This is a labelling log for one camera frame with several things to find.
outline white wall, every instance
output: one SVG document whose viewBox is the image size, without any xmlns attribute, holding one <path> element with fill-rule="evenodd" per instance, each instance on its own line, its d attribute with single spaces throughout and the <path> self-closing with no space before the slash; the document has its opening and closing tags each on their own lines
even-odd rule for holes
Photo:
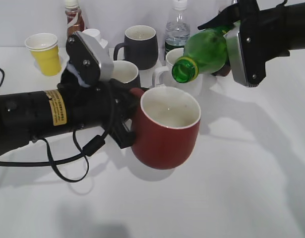
<svg viewBox="0 0 305 238">
<path fill-rule="evenodd" d="M 282 0 L 258 0 L 261 8 L 273 7 Z M 304 0 L 290 0 L 290 4 Z M 85 21 L 98 28 L 114 47 L 123 39 L 123 32 L 132 25 L 154 27 L 163 47 L 164 30 L 171 0 L 80 0 Z M 189 0 L 188 15 L 192 33 L 197 26 L 213 18 L 220 6 L 231 0 Z M 0 0 L 0 46 L 23 46 L 35 33 L 51 32 L 60 45 L 66 40 L 66 17 L 63 0 Z"/>
</svg>

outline green glass bottle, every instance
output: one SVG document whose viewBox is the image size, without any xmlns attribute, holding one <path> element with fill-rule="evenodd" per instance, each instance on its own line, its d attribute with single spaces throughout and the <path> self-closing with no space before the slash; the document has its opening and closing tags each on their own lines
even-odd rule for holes
<svg viewBox="0 0 305 238">
<path fill-rule="evenodd" d="M 187 83 L 196 79 L 199 73 L 219 71 L 228 59 L 224 35 L 232 28 L 233 25 L 206 29 L 189 38 L 184 55 L 173 66 L 173 78 L 179 83 Z"/>
</svg>

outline black cable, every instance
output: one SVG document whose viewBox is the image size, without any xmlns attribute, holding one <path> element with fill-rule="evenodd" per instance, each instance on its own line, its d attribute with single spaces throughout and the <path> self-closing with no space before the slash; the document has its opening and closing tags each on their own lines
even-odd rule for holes
<svg viewBox="0 0 305 238">
<path fill-rule="evenodd" d="M 0 72 L 2 73 L 2 78 L 0 80 L 0 87 L 1 87 L 4 81 L 4 71 L 0 68 Z"/>
<path fill-rule="evenodd" d="M 116 112 L 116 105 L 115 105 L 115 99 L 114 99 L 114 96 L 113 96 L 113 93 L 112 93 L 112 89 L 109 85 L 109 83 L 102 83 L 107 91 L 108 91 L 108 95 L 109 95 L 109 98 L 110 98 L 110 106 L 111 106 L 111 113 L 110 113 L 110 119 L 109 119 L 109 124 L 107 126 L 107 129 L 104 131 L 104 133 L 101 135 L 101 138 L 103 140 L 105 140 L 105 138 L 107 137 L 107 135 L 109 134 L 109 132 L 111 131 L 112 127 L 113 127 L 113 124 L 115 122 L 115 112 Z"/>
<path fill-rule="evenodd" d="M 288 0 L 284 0 L 283 3 L 280 3 L 280 4 L 278 4 L 277 6 L 281 6 L 281 5 L 284 6 L 284 5 L 286 5 L 287 3 L 288 3 Z"/>
<path fill-rule="evenodd" d="M 47 144 L 47 155 L 48 155 L 48 159 L 49 159 L 49 162 L 51 164 L 51 167 L 54 171 L 54 173 L 57 174 L 57 176 L 59 176 L 61 179 L 63 179 L 65 182 L 80 182 L 82 181 L 88 174 L 89 172 L 89 162 L 88 162 L 88 159 L 86 157 L 86 155 L 82 152 L 82 149 L 81 147 L 79 146 L 78 142 L 77 142 L 77 139 L 76 139 L 76 129 L 73 131 L 73 142 L 76 146 L 76 148 L 83 154 L 83 157 L 86 161 L 86 164 L 87 164 L 87 170 L 84 174 L 83 177 L 81 177 L 80 179 L 69 179 L 69 178 L 66 178 L 64 175 L 62 175 L 62 173 L 59 171 L 54 159 L 53 159 L 53 156 L 52 156 L 52 152 L 51 152 L 51 148 L 50 148 L 50 145 L 48 143 L 48 141 L 44 138 L 42 138 L 41 140 L 43 140 L 46 144 Z"/>
<path fill-rule="evenodd" d="M 82 154 L 75 155 L 73 157 L 64 159 L 64 160 L 57 160 L 55 161 L 56 165 L 64 165 L 76 160 L 83 158 Z M 0 167 L 47 167 L 51 166 L 50 162 L 5 162 L 0 161 Z"/>
<path fill-rule="evenodd" d="M 110 98 L 110 106 L 111 106 L 111 111 L 110 111 L 110 120 L 109 120 L 109 124 L 106 128 L 106 130 L 104 131 L 104 133 L 101 135 L 101 139 L 105 140 L 105 138 L 107 137 L 107 135 L 109 134 L 109 132 L 111 131 L 113 124 L 115 122 L 115 111 L 116 111 L 116 105 L 115 105 L 115 100 L 114 100 L 114 96 L 112 93 L 112 90 L 110 88 L 110 85 L 108 83 L 104 83 L 101 82 L 107 89 L 108 94 L 109 94 L 109 98 Z M 51 166 L 52 169 L 54 170 L 54 172 L 63 180 L 67 181 L 67 182 L 78 182 L 81 181 L 82 179 L 84 179 L 89 171 L 89 162 L 84 154 L 84 152 L 82 151 L 81 147 L 79 146 L 77 139 L 76 139 L 76 130 L 73 131 L 73 142 L 75 144 L 75 146 L 77 147 L 77 149 L 81 152 L 80 154 L 70 157 L 68 159 L 64 159 L 64 160 L 58 160 L 55 161 L 52 157 L 52 153 L 51 153 L 51 148 L 49 143 L 47 142 L 46 139 L 42 138 L 41 140 L 43 140 L 46 144 L 47 144 L 47 156 L 49 161 L 48 162 L 4 162 L 4 161 L 0 161 L 0 166 L 1 167 L 46 167 L 46 166 Z M 58 165 L 63 165 L 63 164 L 67 164 L 67 163 L 71 163 L 74 162 L 78 159 L 81 159 L 82 157 L 84 157 L 86 159 L 86 163 L 87 163 L 87 172 L 86 174 L 78 180 L 71 180 L 68 178 L 65 178 L 60 171 L 58 170 L 57 166 Z"/>
</svg>

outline red mug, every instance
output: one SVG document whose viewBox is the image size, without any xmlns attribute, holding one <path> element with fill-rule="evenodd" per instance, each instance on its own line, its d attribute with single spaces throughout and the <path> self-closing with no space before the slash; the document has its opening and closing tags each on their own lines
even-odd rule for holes
<svg viewBox="0 0 305 238">
<path fill-rule="evenodd" d="M 191 155 L 197 139 L 201 107 L 188 93 L 173 87 L 157 87 L 131 93 L 140 98 L 132 119 L 136 141 L 132 151 L 154 169 L 173 169 Z"/>
</svg>

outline black mug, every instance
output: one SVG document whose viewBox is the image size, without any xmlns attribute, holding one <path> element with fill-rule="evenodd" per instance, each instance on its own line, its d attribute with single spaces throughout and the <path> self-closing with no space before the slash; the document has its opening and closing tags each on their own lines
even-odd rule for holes
<svg viewBox="0 0 305 238">
<path fill-rule="evenodd" d="M 155 29 L 150 26 L 131 26 L 124 34 L 124 42 L 116 45 L 114 60 L 124 47 L 124 59 L 134 63 L 139 70 L 152 68 L 158 60 L 159 49 Z"/>
<path fill-rule="evenodd" d="M 114 61 L 114 70 L 111 78 L 127 84 L 132 88 L 141 87 L 138 67 L 135 64 L 125 60 Z"/>
</svg>

